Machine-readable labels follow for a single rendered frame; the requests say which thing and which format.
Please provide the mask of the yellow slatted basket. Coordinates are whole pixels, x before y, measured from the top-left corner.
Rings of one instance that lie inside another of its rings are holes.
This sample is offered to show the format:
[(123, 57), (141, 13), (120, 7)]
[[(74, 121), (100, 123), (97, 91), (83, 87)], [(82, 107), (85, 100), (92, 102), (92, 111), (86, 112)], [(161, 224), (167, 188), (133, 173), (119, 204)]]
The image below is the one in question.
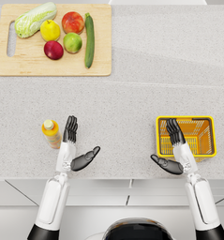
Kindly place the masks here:
[[(173, 158), (172, 144), (167, 131), (169, 116), (156, 120), (157, 154), (161, 158)], [(217, 154), (214, 120), (211, 116), (175, 116), (190, 150), (197, 162)]]

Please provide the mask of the lemon tea bottle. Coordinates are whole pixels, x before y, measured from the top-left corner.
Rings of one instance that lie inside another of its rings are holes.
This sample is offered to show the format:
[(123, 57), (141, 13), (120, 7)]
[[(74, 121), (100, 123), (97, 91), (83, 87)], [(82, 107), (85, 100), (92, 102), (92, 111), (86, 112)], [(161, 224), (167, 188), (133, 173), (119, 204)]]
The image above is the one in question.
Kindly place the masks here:
[(43, 122), (41, 129), (49, 146), (54, 149), (59, 149), (62, 141), (62, 134), (58, 124), (51, 119), (47, 119)]

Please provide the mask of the dark round robot body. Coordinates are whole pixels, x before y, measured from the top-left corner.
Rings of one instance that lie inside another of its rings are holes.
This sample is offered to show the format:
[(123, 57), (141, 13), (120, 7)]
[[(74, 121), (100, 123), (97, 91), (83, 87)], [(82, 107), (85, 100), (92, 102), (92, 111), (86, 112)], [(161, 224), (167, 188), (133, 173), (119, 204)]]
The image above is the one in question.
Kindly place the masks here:
[(159, 222), (149, 218), (124, 218), (114, 222), (103, 234), (102, 240), (173, 240)]

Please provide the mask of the wooden cutting board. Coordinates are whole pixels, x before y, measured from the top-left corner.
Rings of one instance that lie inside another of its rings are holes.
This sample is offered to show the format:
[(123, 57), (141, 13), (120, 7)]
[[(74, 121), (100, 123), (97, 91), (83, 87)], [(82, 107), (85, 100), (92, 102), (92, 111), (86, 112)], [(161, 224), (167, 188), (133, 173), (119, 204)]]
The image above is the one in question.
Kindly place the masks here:
[(13, 56), (7, 55), (8, 32), (12, 22), (34, 4), (5, 4), (0, 16), (0, 76), (108, 76), (112, 72), (112, 7), (108, 4), (59, 4), (55, 21), (75, 10), (89, 13), (95, 26), (95, 56), (93, 64), (84, 64), (85, 50), (65, 52), (59, 60), (49, 59), (45, 41), (39, 33), (29, 38), (16, 38)]

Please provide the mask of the dark red apple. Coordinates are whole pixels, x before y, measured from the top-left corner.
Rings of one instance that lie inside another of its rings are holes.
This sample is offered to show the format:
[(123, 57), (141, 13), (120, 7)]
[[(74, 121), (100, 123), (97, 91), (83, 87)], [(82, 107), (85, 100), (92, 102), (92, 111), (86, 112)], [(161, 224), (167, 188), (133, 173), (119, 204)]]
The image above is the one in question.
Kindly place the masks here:
[(58, 60), (63, 56), (64, 49), (59, 42), (51, 40), (45, 43), (44, 53), (50, 59)]

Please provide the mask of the green apple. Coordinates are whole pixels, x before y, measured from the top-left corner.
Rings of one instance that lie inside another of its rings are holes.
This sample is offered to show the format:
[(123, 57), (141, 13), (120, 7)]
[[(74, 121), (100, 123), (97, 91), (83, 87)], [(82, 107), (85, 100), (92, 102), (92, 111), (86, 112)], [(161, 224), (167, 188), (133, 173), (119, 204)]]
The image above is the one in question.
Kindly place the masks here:
[(77, 53), (82, 47), (82, 38), (76, 33), (67, 33), (63, 44), (68, 53)]

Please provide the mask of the green cucumber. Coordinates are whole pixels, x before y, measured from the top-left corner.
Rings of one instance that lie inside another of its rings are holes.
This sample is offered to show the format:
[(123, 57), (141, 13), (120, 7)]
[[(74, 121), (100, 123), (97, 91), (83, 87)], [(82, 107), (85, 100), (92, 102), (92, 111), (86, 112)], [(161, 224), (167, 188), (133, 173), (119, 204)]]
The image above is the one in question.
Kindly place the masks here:
[(93, 64), (95, 53), (95, 28), (93, 18), (89, 13), (85, 14), (85, 29), (87, 40), (84, 63), (86, 68), (90, 68)]

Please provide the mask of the yellow pear-shaped fruit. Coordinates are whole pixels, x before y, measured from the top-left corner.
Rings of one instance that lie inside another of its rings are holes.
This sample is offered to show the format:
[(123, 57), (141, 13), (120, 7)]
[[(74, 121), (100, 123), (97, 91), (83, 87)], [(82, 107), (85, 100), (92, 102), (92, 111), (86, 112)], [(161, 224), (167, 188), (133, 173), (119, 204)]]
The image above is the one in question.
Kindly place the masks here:
[(60, 26), (54, 20), (46, 20), (40, 26), (40, 34), (45, 41), (56, 41), (60, 38)]

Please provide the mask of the napa cabbage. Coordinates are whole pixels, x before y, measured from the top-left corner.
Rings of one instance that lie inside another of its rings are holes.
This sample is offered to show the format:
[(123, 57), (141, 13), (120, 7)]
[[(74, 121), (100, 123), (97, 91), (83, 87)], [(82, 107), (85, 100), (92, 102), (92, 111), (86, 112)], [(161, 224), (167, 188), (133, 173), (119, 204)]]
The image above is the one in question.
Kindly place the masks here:
[(42, 23), (46, 20), (53, 20), (56, 13), (57, 7), (53, 2), (44, 3), (26, 11), (15, 20), (14, 28), (17, 36), (19, 38), (33, 36)]

